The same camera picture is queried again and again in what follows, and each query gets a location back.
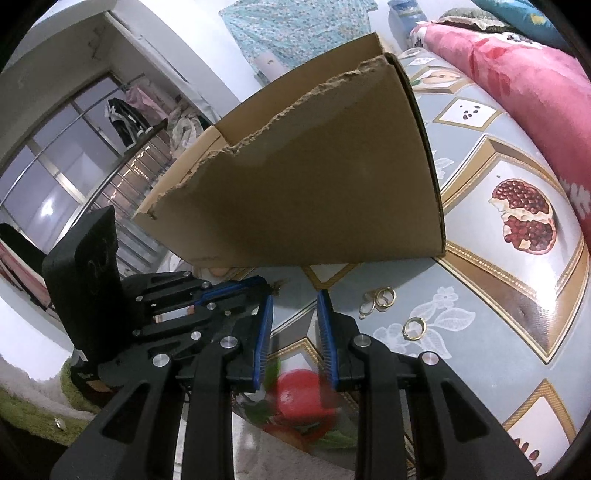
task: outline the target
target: pink cloth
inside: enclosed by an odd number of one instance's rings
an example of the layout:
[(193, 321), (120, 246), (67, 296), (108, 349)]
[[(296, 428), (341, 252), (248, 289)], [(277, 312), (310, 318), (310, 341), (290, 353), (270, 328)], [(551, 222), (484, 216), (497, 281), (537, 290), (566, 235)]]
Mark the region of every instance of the pink cloth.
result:
[(508, 34), (423, 27), (425, 48), (471, 77), (536, 144), (560, 179), (591, 247), (591, 83), (579, 62)]

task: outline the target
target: metal screw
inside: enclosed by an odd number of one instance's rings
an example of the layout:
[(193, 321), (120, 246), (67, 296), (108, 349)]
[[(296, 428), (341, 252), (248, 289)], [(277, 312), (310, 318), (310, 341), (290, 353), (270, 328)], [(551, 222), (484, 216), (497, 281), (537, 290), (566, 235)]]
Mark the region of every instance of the metal screw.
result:
[(152, 359), (152, 364), (155, 367), (163, 367), (168, 365), (168, 362), (170, 362), (170, 357), (166, 353), (159, 353)]
[(54, 417), (53, 421), (56, 422), (56, 427), (59, 428), (60, 430), (63, 430), (64, 432), (67, 430), (66, 422), (64, 422), (62, 419)]
[(427, 365), (437, 365), (439, 361), (439, 356), (433, 352), (424, 352), (421, 355), (421, 360)]
[(238, 339), (236, 337), (224, 337), (220, 340), (222, 348), (234, 348), (238, 345)]
[(353, 339), (353, 342), (355, 345), (360, 346), (360, 347), (370, 346), (371, 345), (371, 337), (369, 335), (364, 335), (362, 333), (361, 335), (357, 335)]

